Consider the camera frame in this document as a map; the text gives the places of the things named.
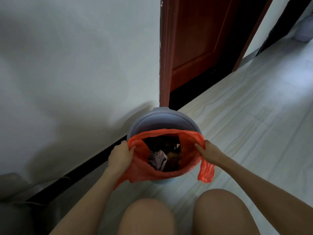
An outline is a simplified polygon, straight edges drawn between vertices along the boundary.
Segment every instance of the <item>red plastic bag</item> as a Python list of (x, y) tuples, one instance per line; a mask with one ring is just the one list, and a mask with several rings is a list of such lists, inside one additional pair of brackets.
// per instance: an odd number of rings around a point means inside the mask
[[(160, 135), (178, 136), (181, 146), (181, 163), (178, 171), (162, 172), (155, 170), (148, 163), (149, 148), (142, 139), (157, 137)], [(201, 154), (195, 147), (198, 143), (204, 148), (204, 138), (202, 134), (195, 131), (178, 129), (159, 129), (137, 134), (131, 137), (127, 144), (129, 149), (136, 146), (133, 161), (123, 176), (118, 180), (115, 188), (123, 181), (129, 180), (131, 183), (143, 180), (164, 180), (183, 175), (192, 170), (202, 159)], [(214, 165), (209, 164), (204, 159), (201, 162), (198, 180), (205, 183), (212, 181), (214, 176)]]

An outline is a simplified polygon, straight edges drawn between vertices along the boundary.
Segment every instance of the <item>door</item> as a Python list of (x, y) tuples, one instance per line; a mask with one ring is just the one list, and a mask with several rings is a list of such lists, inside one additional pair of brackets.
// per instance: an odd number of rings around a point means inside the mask
[(240, 0), (179, 0), (171, 91), (213, 67)]

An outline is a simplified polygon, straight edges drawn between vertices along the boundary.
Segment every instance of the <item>thigh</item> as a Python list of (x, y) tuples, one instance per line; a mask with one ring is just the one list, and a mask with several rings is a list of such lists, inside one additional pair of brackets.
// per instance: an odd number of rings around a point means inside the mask
[(244, 202), (223, 189), (204, 192), (194, 207), (193, 235), (260, 234)]
[(174, 235), (176, 224), (173, 213), (156, 199), (142, 199), (125, 211), (117, 235)]

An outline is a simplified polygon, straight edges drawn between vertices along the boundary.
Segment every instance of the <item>tiled floor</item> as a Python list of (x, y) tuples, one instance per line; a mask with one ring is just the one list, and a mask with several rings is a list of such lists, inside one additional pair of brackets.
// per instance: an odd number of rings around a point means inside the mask
[[(276, 43), (180, 111), (229, 157), (313, 206), (313, 41)], [(100, 177), (105, 166), (53, 201), (61, 216)], [(124, 182), (108, 202), (99, 234), (115, 234), (123, 211), (140, 198), (163, 201), (175, 215), (179, 234), (190, 234), (194, 202), (212, 188), (239, 196), (261, 234), (278, 234), (225, 172), (216, 168), (210, 184), (197, 181), (198, 172), (199, 165), (167, 185)]]

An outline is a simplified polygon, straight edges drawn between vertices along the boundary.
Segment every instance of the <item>forearm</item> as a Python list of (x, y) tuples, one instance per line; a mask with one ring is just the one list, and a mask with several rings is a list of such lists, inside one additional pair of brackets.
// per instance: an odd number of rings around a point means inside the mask
[(53, 229), (50, 235), (96, 234), (104, 209), (119, 177), (106, 169), (94, 186)]
[(238, 183), (280, 234), (308, 234), (313, 231), (313, 208), (309, 205), (231, 158), (225, 158), (219, 166)]

